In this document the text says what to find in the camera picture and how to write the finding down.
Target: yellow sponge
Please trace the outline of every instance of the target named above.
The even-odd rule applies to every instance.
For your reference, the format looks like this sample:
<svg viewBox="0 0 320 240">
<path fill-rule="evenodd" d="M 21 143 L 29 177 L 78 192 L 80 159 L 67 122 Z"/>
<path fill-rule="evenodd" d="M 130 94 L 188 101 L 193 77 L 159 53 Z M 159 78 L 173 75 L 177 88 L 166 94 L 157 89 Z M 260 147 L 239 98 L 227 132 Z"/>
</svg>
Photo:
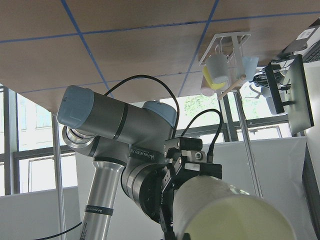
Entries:
<svg viewBox="0 0 320 240">
<path fill-rule="evenodd" d="M 204 78 L 207 81 L 210 88 L 212 88 L 214 90 L 218 90 L 218 89 L 223 88 L 226 85 L 226 82 L 214 83 L 210 77 L 207 66 L 204 66 L 204 68 L 202 69 L 202 72 L 203 72 Z"/>
</svg>

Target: white wall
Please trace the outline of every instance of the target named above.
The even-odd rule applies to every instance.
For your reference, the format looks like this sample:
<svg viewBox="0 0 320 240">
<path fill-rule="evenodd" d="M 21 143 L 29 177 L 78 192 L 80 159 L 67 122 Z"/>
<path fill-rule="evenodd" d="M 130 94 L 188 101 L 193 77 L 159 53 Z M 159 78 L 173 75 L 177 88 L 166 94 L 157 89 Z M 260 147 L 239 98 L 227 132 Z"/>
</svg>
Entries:
<svg viewBox="0 0 320 240">
<path fill-rule="evenodd" d="M 314 127 L 306 130 L 307 144 L 320 188 L 320 61 L 305 64 L 304 71 L 314 120 Z"/>
<path fill-rule="evenodd" d="M 264 199 L 289 219 L 297 239 L 316 239 L 302 185 L 306 137 L 255 140 L 251 143 Z M 76 153 L 81 215 L 94 175 L 92 161 L 91 157 Z M 254 193 L 243 142 L 216 144 L 214 161 L 222 164 L 224 181 Z M 119 185 L 107 239 L 159 240 L 161 237 L 160 225 L 148 219 Z"/>
<path fill-rule="evenodd" d="M 78 188 L 65 188 L 63 193 L 68 229 L 80 222 Z M 0 239 L 33 240 L 58 234 L 57 196 L 55 190 L 47 190 L 0 197 Z M 79 235 L 78 227 L 67 234 L 67 240 L 77 240 Z"/>
</svg>

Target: green foliage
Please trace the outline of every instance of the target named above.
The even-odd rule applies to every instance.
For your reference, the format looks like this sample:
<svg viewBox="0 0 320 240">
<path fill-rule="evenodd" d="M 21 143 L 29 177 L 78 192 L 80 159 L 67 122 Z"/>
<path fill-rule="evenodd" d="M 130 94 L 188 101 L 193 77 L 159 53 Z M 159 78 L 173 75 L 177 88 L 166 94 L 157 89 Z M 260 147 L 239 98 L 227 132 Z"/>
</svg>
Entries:
<svg viewBox="0 0 320 240">
<path fill-rule="evenodd" d="M 220 109 L 217 97 L 204 95 L 188 96 L 184 103 L 184 114 L 190 118 L 207 109 Z M 200 116 L 197 121 L 201 121 L 202 125 L 205 126 L 218 124 L 219 118 L 216 116 L 216 113 L 208 112 Z"/>
</svg>

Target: black cable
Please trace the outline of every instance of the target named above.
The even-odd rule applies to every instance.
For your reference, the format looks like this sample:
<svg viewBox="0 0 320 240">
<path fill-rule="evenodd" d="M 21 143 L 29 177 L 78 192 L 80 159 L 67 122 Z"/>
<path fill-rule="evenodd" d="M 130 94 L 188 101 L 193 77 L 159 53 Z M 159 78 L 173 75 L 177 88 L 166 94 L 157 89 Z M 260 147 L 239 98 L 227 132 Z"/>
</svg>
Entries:
<svg viewBox="0 0 320 240">
<path fill-rule="evenodd" d="M 205 113 L 208 113 L 208 112 L 215 112 L 219 115 L 219 119 L 220 119 L 220 122 L 219 122 L 219 126 L 218 126 L 218 129 L 216 130 L 216 133 L 214 135 L 214 138 L 209 146 L 209 150 L 208 150 L 208 153 L 206 155 L 206 160 L 207 162 L 209 162 L 209 156 L 213 156 L 214 155 L 214 147 L 215 147 L 215 143 L 217 141 L 217 138 L 219 137 L 219 134 L 221 132 L 221 128 L 222 128 L 222 123 L 224 122 L 224 119 L 222 117 L 222 113 L 220 111 L 218 111 L 217 109 L 214 109 L 214 108 L 210 108 L 210 109 L 207 109 L 207 110 L 204 110 L 202 112 L 199 112 L 197 115 L 195 115 L 195 117 L 190 121 L 190 123 L 188 124 L 188 126 L 186 126 L 186 128 L 183 130 L 182 134 L 181 134 L 181 137 L 183 137 L 185 135 L 185 133 L 187 132 L 187 130 L 189 129 L 189 127 L 191 126 L 191 124 L 199 117 L 201 116 L 202 114 L 205 114 Z"/>
<path fill-rule="evenodd" d="M 73 226 L 73 227 L 69 228 L 68 230 L 65 230 L 64 232 L 58 233 L 58 234 L 56 234 L 56 235 L 47 236 L 47 237 L 43 237 L 43 238 L 37 238 L 37 239 L 33 239 L 33 240 L 46 240 L 46 239 L 53 239 L 53 238 L 55 238 L 55 237 L 59 237 L 59 236 L 61 236 L 61 235 L 63 235 L 63 234 L 66 234 L 67 232 L 70 232 L 71 230 L 73 230 L 73 229 L 75 229 L 75 228 L 79 227 L 81 224 L 82 224 L 82 222 L 80 222 L 80 223 L 78 223 L 77 225 L 75 225 L 75 226 Z"/>
<path fill-rule="evenodd" d="M 122 80 L 121 82 L 119 82 L 118 84 L 116 84 L 114 87 L 112 87 L 109 91 L 107 91 L 104 95 L 107 96 L 109 95 L 113 90 L 117 89 L 118 87 L 120 87 L 122 84 L 132 80 L 132 79 L 151 79 L 156 81 L 157 83 L 161 84 L 170 94 L 170 96 L 172 97 L 172 99 L 174 100 L 174 103 L 176 105 L 176 119 L 175 119 L 175 124 L 174 124 L 174 128 L 172 131 L 172 137 L 171 139 L 174 139 L 176 136 L 176 132 L 177 132 L 177 127 L 178 127 L 178 122 L 179 122 L 179 116 L 180 116 L 180 109 L 179 109 L 179 104 L 178 101 L 176 99 L 176 96 L 173 94 L 173 92 L 170 90 L 170 88 L 161 80 L 159 80 L 158 78 L 154 77 L 154 76 L 149 76 L 149 75 L 134 75 L 134 76 L 130 76 L 124 80 Z"/>
</svg>

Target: metal pole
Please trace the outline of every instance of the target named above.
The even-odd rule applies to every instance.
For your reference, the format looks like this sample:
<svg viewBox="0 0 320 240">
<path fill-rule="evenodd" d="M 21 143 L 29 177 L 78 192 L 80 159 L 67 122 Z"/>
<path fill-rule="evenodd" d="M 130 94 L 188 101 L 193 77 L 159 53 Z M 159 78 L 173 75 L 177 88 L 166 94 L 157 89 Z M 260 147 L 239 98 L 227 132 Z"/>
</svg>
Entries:
<svg viewBox="0 0 320 240">
<path fill-rule="evenodd" d="M 250 167 L 250 172 L 251 172 L 254 192 L 255 192 L 256 196 L 259 196 L 260 198 L 262 198 L 263 195 L 262 195 L 262 191 L 261 191 L 259 178 L 257 176 L 255 157 L 254 157 L 254 154 L 253 154 L 252 149 L 251 149 L 251 143 L 250 143 L 250 138 L 249 138 L 249 133 L 248 133 L 247 120 L 246 120 L 244 109 L 243 109 L 243 106 L 242 106 L 241 95 L 240 95 L 239 91 L 236 91 L 233 94 L 234 94 L 236 109 L 238 110 L 239 122 L 240 122 L 240 127 L 241 127 L 241 130 L 242 130 L 242 135 L 243 135 L 243 141 L 244 141 L 244 145 L 245 145 L 246 154 L 247 154 L 247 157 L 248 157 L 248 162 L 249 162 L 249 167 Z"/>
<path fill-rule="evenodd" d="M 4 117 L 4 191 L 5 195 L 19 194 L 19 161 L 15 161 L 17 144 L 17 96 L 14 91 L 3 87 Z"/>
<path fill-rule="evenodd" d="M 107 240 L 117 187 L 124 166 L 109 162 L 107 157 L 105 161 L 94 160 L 93 165 L 95 173 L 85 206 L 80 240 Z"/>
<path fill-rule="evenodd" d="M 59 222 L 60 232 L 66 230 L 65 221 L 65 205 L 64 205 L 64 192 L 62 186 L 62 170 L 61 170 L 61 155 L 60 155 L 60 141 L 59 141 L 59 126 L 57 121 L 57 113 L 51 113 L 52 119 L 52 136 L 53 136 L 53 159 L 54 159 L 54 170 L 55 170 L 55 185 L 58 193 L 58 211 L 59 211 Z M 66 240 L 66 235 L 60 236 L 61 240 Z"/>
</svg>

